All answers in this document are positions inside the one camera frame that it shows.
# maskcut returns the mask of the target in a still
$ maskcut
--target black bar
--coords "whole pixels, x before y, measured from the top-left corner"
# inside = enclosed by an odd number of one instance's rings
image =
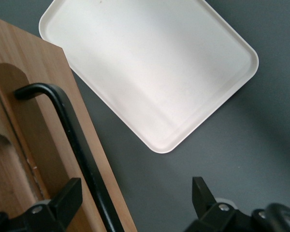
[[[14,91],[19,100],[31,99],[41,94],[47,95],[56,109],[106,230],[123,232],[113,202],[66,93],[56,85],[44,83],[31,84]]]

